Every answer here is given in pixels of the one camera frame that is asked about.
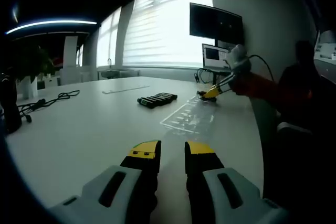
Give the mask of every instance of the white pillar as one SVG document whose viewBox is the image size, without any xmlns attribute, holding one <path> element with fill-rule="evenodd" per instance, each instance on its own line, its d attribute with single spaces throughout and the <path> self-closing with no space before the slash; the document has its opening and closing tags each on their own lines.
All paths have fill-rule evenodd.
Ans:
<svg viewBox="0 0 336 224">
<path fill-rule="evenodd" d="M 76 51 L 77 51 L 78 36 L 67 36 L 64 42 L 63 67 L 76 66 Z"/>
</svg>

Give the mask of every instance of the desk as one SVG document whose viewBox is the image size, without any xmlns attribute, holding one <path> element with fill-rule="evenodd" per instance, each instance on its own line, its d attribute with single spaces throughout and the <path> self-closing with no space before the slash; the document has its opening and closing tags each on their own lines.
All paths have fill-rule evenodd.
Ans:
<svg viewBox="0 0 336 224">
<path fill-rule="evenodd" d="M 201 84 L 148 77 L 76 83 L 39 90 L 46 100 L 60 92 L 80 90 L 77 97 L 31 113 L 33 122 L 7 138 L 9 151 L 27 185 L 45 207 L 80 195 L 85 183 L 111 165 L 119 165 L 129 150 L 148 140 L 162 140 L 152 223 L 191 223 L 184 171 L 184 142 L 204 142 L 225 167 L 233 167 L 263 188 L 263 153 L 257 123 L 248 98 L 227 92 L 217 101 L 206 134 L 183 134 L 162 124 L 192 98 Z M 103 94 L 140 86 L 147 88 Z M 171 104 L 150 110 L 137 98 L 174 93 Z"/>
</svg>

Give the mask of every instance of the potted plant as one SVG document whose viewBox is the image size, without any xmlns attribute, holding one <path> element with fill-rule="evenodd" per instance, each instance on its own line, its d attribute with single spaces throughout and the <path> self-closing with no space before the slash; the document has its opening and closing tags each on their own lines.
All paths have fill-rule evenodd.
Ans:
<svg viewBox="0 0 336 224">
<path fill-rule="evenodd" d="M 13 72 L 16 80 L 21 82 L 23 98 L 37 96 L 37 76 L 54 73 L 54 65 L 46 50 L 33 43 L 21 42 L 12 48 Z"/>
</svg>

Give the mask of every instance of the window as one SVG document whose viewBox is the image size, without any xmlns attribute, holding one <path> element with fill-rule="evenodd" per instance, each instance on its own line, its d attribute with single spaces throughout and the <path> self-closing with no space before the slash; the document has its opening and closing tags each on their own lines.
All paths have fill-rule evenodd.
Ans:
<svg viewBox="0 0 336 224">
<path fill-rule="evenodd" d="M 212 0 L 136 0 L 123 64 L 202 67 L 202 43 L 214 40 L 189 35 L 190 2 L 212 6 Z"/>
<path fill-rule="evenodd" d="M 112 65 L 115 63 L 120 12 L 121 7 L 101 23 L 97 44 L 97 67 L 108 65 L 108 59 L 111 59 Z"/>
<path fill-rule="evenodd" d="M 84 44 L 77 50 L 76 53 L 76 65 L 81 67 L 83 66 L 83 49 L 84 49 Z"/>
</svg>

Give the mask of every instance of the white table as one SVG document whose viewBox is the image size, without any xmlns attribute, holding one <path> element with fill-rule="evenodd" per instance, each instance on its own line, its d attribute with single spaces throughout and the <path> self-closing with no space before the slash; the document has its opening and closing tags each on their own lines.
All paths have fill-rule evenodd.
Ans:
<svg viewBox="0 0 336 224">
<path fill-rule="evenodd" d="M 147 88 L 119 93 L 102 91 Z M 195 140 L 213 148 L 225 167 L 233 167 L 261 193 L 263 153 L 257 123 L 248 98 L 229 91 L 218 97 L 209 130 L 185 134 L 160 124 L 183 106 L 200 84 L 133 77 L 59 86 L 39 91 L 50 100 L 60 92 L 80 90 L 77 97 L 31 113 L 33 122 L 7 138 L 9 150 L 27 185 L 45 207 L 80 195 L 85 183 L 111 165 L 119 165 L 136 144 L 162 140 L 158 206 L 152 223 L 191 223 L 184 171 L 184 142 Z M 137 98 L 159 92 L 178 95 L 177 101 L 150 110 Z"/>
</svg>

